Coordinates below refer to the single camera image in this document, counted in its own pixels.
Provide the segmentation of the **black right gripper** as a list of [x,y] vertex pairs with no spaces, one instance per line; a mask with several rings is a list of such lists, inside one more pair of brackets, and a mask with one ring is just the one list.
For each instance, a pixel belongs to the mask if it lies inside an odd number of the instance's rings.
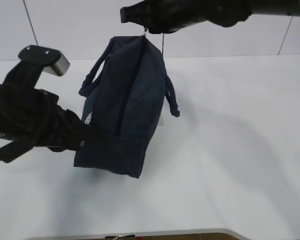
[[122,23],[143,26],[151,34],[172,34],[206,21],[229,28],[249,16],[244,0],[143,0],[120,9]]

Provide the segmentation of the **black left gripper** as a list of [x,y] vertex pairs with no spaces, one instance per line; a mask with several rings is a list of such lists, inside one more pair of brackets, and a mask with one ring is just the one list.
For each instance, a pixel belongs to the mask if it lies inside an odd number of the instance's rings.
[[[58,107],[59,97],[43,90],[26,92],[0,87],[0,139],[10,143],[0,148],[0,162],[11,163],[35,147],[55,153],[80,151],[87,143],[101,143],[103,132],[90,126],[71,110]],[[58,122],[59,145],[53,140]]]

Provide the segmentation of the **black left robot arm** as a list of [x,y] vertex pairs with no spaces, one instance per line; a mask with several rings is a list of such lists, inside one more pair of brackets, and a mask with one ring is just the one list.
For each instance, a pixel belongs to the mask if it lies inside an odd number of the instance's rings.
[[0,162],[11,163],[33,148],[60,153],[99,144],[105,135],[58,104],[59,96],[43,89],[0,84]]

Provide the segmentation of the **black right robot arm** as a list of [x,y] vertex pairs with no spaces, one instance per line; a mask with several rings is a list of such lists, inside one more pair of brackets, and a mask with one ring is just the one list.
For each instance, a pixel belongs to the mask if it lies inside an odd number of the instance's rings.
[[172,34],[203,22],[230,28],[251,15],[300,17],[300,0],[143,0],[120,9],[122,23]]

